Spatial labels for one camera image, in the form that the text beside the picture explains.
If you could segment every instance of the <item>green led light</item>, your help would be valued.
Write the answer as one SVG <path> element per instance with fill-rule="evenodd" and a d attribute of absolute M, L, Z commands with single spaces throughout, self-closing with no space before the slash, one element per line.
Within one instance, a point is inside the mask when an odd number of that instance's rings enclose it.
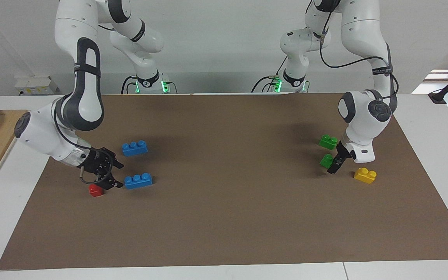
<path fill-rule="evenodd" d="M 283 85 L 283 81 L 278 79 L 276 84 L 274 85 L 274 92 L 280 92 L 281 91 L 281 85 Z"/>
<path fill-rule="evenodd" d="M 164 81 L 162 81 L 162 90 L 163 90 L 164 93 L 169 92 L 169 86 Z"/>
<path fill-rule="evenodd" d="M 311 87 L 311 82 L 305 81 L 304 82 L 304 88 L 302 89 L 302 92 L 309 93 L 309 88 Z"/>

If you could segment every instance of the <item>white table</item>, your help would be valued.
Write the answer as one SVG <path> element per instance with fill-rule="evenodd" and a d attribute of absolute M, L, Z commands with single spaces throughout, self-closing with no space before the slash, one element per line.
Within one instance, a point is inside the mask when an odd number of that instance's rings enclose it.
<path fill-rule="evenodd" d="M 53 96 L 0 97 L 0 110 L 37 109 L 55 98 Z M 447 106 L 433 104 L 428 96 L 399 94 L 399 108 L 395 117 L 448 207 Z M 47 156 L 39 154 L 18 142 L 0 170 L 0 258 L 47 160 Z M 48 280 L 89 278 L 448 280 L 448 261 L 0 271 L 0 279 L 28 280 L 43 278 Z"/>

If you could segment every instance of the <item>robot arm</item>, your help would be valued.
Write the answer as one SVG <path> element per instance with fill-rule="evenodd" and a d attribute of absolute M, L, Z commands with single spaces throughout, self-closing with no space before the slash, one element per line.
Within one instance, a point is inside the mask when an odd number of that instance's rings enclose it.
<path fill-rule="evenodd" d="M 109 0 L 102 4 L 110 7 L 111 14 L 117 18 L 120 11 L 124 13 L 125 2 L 128 1 Z M 15 136 L 61 163 L 95 174 L 96 181 L 89 183 L 110 189 L 123 186 L 112 175 L 114 166 L 122 168 L 123 165 L 110 150 L 95 149 L 75 134 L 76 130 L 97 128 L 105 115 L 100 92 L 100 51 L 96 44 L 99 14 L 98 4 L 93 0 L 60 1 L 55 40 L 75 62 L 75 88 L 71 94 L 24 114 L 16 124 Z"/>
<path fill-rule="evenodd" d="M 281 77 L 282 92 L 301 92 L 303 90 L 309 67 L 309 58 L 306 53 L 321 48 L 322 28 L 328 16 L 329 12 L 320 11 L 310 4 L 305 14 L 306 28 L 290 31 L 281 37 L 281 50 L 288 57 Z M 330 42 L 331 33 L 328 31 L 322 46 L 325 47 Z"/>
<path fill-rule="evenodd" d="M 152 53 L 159 53 L 163 48 L 160 32 L 146 26 L 138 16 L 127 13 L 130 2 L 124 0 L 122 7 L 114 7 L 109 1 L 96 0 L 98 3 L 100 23 L 112 23 L 116 32 L 110 33 L 112 45 L 125 54 L 135 68 L 139 89 L 150 93 L 165 93 L 167 85 L 163 82 L 163 74 L 158 71 Z"/>
<path fill-rule="evenodd" d="M 331 174 L 336 173 L 347 158 L 356 163 L 374 161 L 373 139 L 386 128 L 397 109 L 390 48 L 380 31 L 379 1 L 341 0 L 336 9 L 343 17 L 343 46 L 355 55 L 368 58 L 373 69 L 374 89 L 347 92 L 338 103 L 338 111 L 348 128 L 337 146 L 334 163 L 328 169 Z"/>
<path fill-rule="evenodd" d="M 372 141 L 386 128 L 397 108 L 390 49 L 380 31 L 378 0 L 312 0 L 305 16 L 307 27 L 281 38 L 281 49 L 288 55 L 281 91 L 301 91 L 309 66 L 305 53 L 319 50 L 322 57 L 323 47 L 331 40 L 329 19 L 333 12 L 343 17 L 343 46 L 371 64 L 374 89 L 350 91 L 341 98 L 338 111 L 348 128 L 329 173 L 336 173 L 347 158 L 356 163 L 374 161 Z"/>

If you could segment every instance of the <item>black cable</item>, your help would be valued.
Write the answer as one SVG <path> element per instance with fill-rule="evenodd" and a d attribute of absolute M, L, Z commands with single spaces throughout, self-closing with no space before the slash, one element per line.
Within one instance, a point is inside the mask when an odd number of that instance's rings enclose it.
<path fill-rule="evenodd" d="M 394 81 L 395 81 L 395 91 L 393 91 L 393 93 L 391 93 L 389 96 L 383 97 L 380 100 L 392 98 L 394 95 L 399 93 L 399 90 L 400 90 L 399 81 L 397 81 L 397 78 L 395 78 L 395 76 L 391 73 L 390 74 L 390 82 L 393 83 Z"/>
<path fill-rule="evenodd" d="M 263 80 L 266 80 L 266 79 L 270 79 L 269 76 L 265 76 L 265 77 L 261 78 L 260 80 L 258 80 L 258 82 L 254 85 L 254 88 L 252 88 L 251 92 L 254 92 L 254 90 L 256 89 L 257 85 L 259 85 L 260 82 L 262 82 Z"/>
<path fill-rule="evenodd" d="M 395 93 L 394 93 L 394 95 L 395 95 L 395 94 L 399 93 L 399 90 L 400 90 L 399 81 L 397 81 L 397 78 L 395 78 L 395 75 L 393 75 L 393 73 L 391 73 L 390 76 L 391 76 L 392 80 L 395 81 L 395 84 L 396 84 Z"/>
<path fill-rule="evenodd" d="M 313 0 L 311 0 L 311 2 L 309 3 L 309 5 L 307 6 L 307 9 L 305 10 L 305 14 L 307 14 L 307 11 L 309 11 L 309 8 L 311 7 L 312 2 L 313 2 Z"/>
<path fill-rule="evenodd" d="M 121 94 L 124 94 L 124 89 L 126 87 L 126 84 L 128 83 L 128 80 L 135 79 L 135 78 L 136 78 L 136 76 L 129 76 L 124 80 L 124 82 L 122 84 Z"/>
<path fill-rule="evenodd" d="M 129 94 L 129 86 L 136 85 L 136 83 L 129 83 L 128 87 L 126 87 L 126 92 Z"/>
<path fill-rule="evenodd" d="M 99 25 L 99 24 L 98 24 L 98 26 L 103 28 L 103 29 L 105 29 L 105 30 L 108 30 L 108 31 L 115 31 L 115 28 L 110 29 L 110 28 L 106 28 L 106 27 L 104 27 L 102 25 Z"/>
<path fill-rule="evenodd" d="M 167 82 L 167 85 L 174 85 L 174 88 L 176 89 L 176 94 L 178 94 L 177 85 L 174 82 Z"/>
<path fill-rule="evenodd" d="M 329 68 L 342 68 L 342 67 L 347 67 L 347 66 L 350 66 L 350 65 L 352 65 L 352 64 L 356 64 L 356 63 L 359 63 L 359 62 L 363 62 L 363 61 L 366 61 L 366 60 L 369 60 L 369 59 L 380 59 L 380 60 L 382 60 L 387 66 L 389 66 L 388 62 L 386 62 L 386 60 L 385 60 L 383 57 L 380 57 L 380 56 L 370 56 L 370 57 L 362 58 L 362 59 L 359 59 L 359 60 L 356 60 L 356 61 L 353 61 L 353 62 L 350 62 L 350 63 L 347 63 L 347 64 L 343 64 L 343 65 L 337 65 L 337 66 L 329 65 L 329 64 L 325 61 L 324 57 L 322 56 L 322 43 L 324 42 L 324 36 L 327 34 L 327 30 L 326 30 L 327 23 L 329 22 L 329 19 L 331 18 L 331 15 L 332 15 L 332 14 L 333 14 L 332 11 L 329 12 L 329 15 L 327 16 L 326 22 L 324 23 L 324 27 L 322 28 L 322 36 L 323 36 L 323 38 L 321 39 L 320 48 L 319 48 L 319 55 L 320 55 L 320 58 L 321 58 L 322 62 L 323 62 L 327 67 L 329 67 Z M 397 78 L 395 78 L 395 76 L 394 76 L 392 73 L 390 73 L 390 81 L 391 81 L 391 83 L 393 83 L 393 82 L 395 81 L 395 84 L 396 84 L 395 92 L 393 92 L 393 93 L 390 94 L 389 96 L 384 97 L 384 98 L 382 98 L 382 99 L 391 98 L 392 96 L 396 95 L 396 94 L 399 92 L 399 89 L 400 89 L 399 81 L 397 80 Z"/>
<path fill-rule="evenodd" d="M 278 68 L 278 71 L 276 71 L 276 75 L 279 74 L 279 71 L 281 70 L 281 67 L 283 67 L 283 65 L 285 64 L 287 58 L 288 58 L 288 56 L 285 56 L 285 59 L 283 59 L 283 63 L 281 63 L 281 65 Z M 271 86 L 269 85 L 269 88 L 267 89 L 267 92 L 269 92 L 270 90 L 271 90 Z"/>
<path fill-rule="evenodd" d="M 269 89 L 270 89 L 271 86 L 273 86 L 273 85 L 274 85 L 274 83 L 269 83 L 269 84 L 264 85 L 264 87 L 262 88 L 262 91 L 261 91 L 261 92 L 264 92 L 265 87 L 269 86 Z"/>
<path fill-rule="evenodd" d="M 94 152 L 96 152 L 96 153 L 103 153 L 103 154 L 106 154 L 107 157 L 108 157 L 108 159 L 109 159 L 109 161 L 110 161 L 110 167 L 109 167 L 109 169 L 108 169 L 108 172 L 103 176 L 103 179 L 99 179 L 99 180 L 94 181 L 94 182 L 87 182 L 87 181 L 84 181 L 84 179 L 83 179 L 82 177 L 79 177 L 79 179 L 80 179 L 80 181 L 81 181 L 82 183 L 85 183 L 85 184 L 87 184 L 87 185 L 96 185 L 96 184 L 99 184 L 99 183 L 103 182 L 108 176 L 110 176 L 110 175 L 112 174 L 112 169 L 113 169 L 113 167 L 114 167 L 114 158 L 113 158 L 109 153 L 107 153 L 107 152 L 105 152 L 105 151 L 103 151 L 103 150 L 100 150 L 100 149 L 95 149 L 95 148 L 93 148 L 93 147 L 85 147 L 85 146 L 82 146 L 82 145 L 78 145 L 78 144 L 76 144 L 76 143 L 70 141 L 70 140 L 69 140 L 69 139 L 62 133 L 62 130 L 60 129 L 60 126 L 58 126 L 58 122 L 57 122 L 57 120 L 56 120 L 56 111 L 53 113 L 53 120 L 55 121 L 55 127 L 56 127 L 56 130 L 58 131 L 58 133 L 61 135 L 61 137 L 62 137 L 66 142 L 68 142 L 69 144 L 71 144 L 71 145 L 73 145 L 73 146 L 75 146 L 75 147 L 77 147 L 77 148 L 80 148 L 80 149 L 86 149 L 86 150 L 94 151 Z"/>
<path fill-rule="evenodd" d="M 429 94 L 435 93 L 435 92 L 437 92 L 437 91 L 441 91 L 441 90 L 443 90 L 443 89 L 444 89 L 444 87 L 441 88 L 441 89 L 434 90 L 434 91 L 430 92 Z"/>

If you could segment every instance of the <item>brown paper mat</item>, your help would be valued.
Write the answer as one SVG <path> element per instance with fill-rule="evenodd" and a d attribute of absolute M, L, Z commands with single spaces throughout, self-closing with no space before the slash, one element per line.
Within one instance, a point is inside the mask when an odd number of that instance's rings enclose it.
<path fill-rule="evenodd" d="M 448 210 L 396 121 L 374 142 L 376 182 L 319 165 L 341 135 L 339 94 L 105 96 L 81 133 L 155 184 L 92 198 L 50 160 L 0 270 L 448 259 Z M 146 140 L 125 158 L 121 145 Z"/>

